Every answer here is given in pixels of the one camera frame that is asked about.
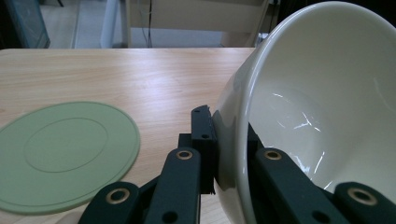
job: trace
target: green plate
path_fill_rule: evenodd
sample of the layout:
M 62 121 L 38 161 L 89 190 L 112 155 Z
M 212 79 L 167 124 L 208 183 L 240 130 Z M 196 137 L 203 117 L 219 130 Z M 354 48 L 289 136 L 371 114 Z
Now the green plate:
M 0 130 L 0 208 L 61 212 L 120 180 L 140 147 L 134 121 L 110 105 L 54 105 Z

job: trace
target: inner circle of plate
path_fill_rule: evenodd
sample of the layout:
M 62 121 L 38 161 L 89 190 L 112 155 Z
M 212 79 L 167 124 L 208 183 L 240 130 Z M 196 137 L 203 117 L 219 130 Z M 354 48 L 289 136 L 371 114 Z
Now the inner circle of plate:
M 74 102 L 27 114 L 0 130 L 0 208 L 61 212 L 120 180 L 140 147 L 134 121 L 111 105 Z

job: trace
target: green coaster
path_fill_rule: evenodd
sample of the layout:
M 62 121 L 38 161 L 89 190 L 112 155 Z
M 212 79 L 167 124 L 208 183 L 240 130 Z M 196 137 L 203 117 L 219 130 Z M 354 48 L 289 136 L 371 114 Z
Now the green coaster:
M 0 130 L 0 208 L 61 212 L 120 180 L 140 147 L 134 121 L 110 105 L 76 102 L 27 114 Z

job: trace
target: wooden table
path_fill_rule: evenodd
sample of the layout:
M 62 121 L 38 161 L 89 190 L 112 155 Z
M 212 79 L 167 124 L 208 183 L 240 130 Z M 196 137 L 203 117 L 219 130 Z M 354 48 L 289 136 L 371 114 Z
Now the wooden table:
M 0 51 L 0 127 L 43 106 L 114 105 L 137 123 L 141 148 L 122 179 L 142 186 L 189 133 L 190 112 L 215 106 L 253 49 L 8 49 Z M 82 205 L 72 211 L 83 211 Z M 26 217 L 0 211 L 0 224 L 56 223 L 72 211 Z M 229 223 L 217 196 L 203 195 L 201 223 Z

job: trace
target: gray floor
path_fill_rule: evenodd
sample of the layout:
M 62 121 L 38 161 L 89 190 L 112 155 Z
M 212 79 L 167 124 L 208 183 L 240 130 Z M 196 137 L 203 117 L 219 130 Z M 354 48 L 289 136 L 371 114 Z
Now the gray floor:
M 99 49 L 106 0 L 46 0 L 41 5 L 51 49 Z M 132 48 L 146 48 L 148 29 L 133 28 Z M 151 29 L 154 48 L 218 48 L 221 32 Z M 113 48 L 126 43 L 121 40 L 120 13 L 117 17 Z

